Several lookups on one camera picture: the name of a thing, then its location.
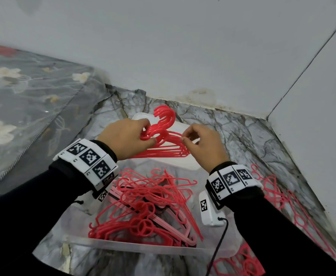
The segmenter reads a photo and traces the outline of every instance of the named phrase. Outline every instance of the hand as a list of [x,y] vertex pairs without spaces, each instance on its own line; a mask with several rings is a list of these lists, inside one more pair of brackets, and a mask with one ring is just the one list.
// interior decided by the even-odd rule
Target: hand
[[181,141],[204,170],[210,173],[217,165],[229,161],[220,135],[204,125],[192,124],[182,134]]
[[117,160],[125,160],[154,146],[155,138],[141,140],[143,128],[147,129],[150,122],[147,119],[122,119],[109,124],[98,136],[97,140],[104,142],[116,154]]

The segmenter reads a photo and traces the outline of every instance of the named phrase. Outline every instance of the person's left hand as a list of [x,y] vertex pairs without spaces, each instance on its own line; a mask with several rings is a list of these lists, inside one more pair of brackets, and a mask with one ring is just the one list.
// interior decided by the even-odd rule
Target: person's left hand
[[117,160],[131,158],[154,146],[157,140],[141,140],[143,128],[147,129],[150,122],[147,119],[122,119],[109,124],[98,136],[97,140],[104,142],[117,156]]

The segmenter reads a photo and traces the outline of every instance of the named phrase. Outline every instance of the person's left arm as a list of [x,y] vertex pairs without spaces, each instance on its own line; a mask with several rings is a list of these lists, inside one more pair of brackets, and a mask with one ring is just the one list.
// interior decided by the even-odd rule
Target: person's left arm
[[[140,140],[147,119],[123,119],[112,123],[97,141],[111,158],[128,159],[156,143],[155,138]],[[73,173],[73,180],[59,169],[50,168],[0,197],[0,269],[26,253],[31,253],[58,221],[62,213],[80,195],[92,190],[86,177],[68,162],[58,159]]]

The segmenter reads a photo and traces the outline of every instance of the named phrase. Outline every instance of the person's right arm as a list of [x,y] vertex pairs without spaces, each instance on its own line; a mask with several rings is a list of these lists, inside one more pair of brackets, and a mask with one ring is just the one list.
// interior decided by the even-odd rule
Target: person's right arm
[[[204,125],[191,125],[182,142],[210,174],[236,164],[230,162],[218,132]],[[331,256],[268,202],[259,187],[240,190],[221,203],[234,212],[238,231],[267,275],[336,275]]]

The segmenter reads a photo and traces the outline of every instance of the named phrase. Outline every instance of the red flower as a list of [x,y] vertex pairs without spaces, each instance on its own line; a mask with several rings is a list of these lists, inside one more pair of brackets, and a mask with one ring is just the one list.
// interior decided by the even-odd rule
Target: red flower
[[0,55],[6,56],[6,57],[12,57],[17,52],[16,49],[0,46]]

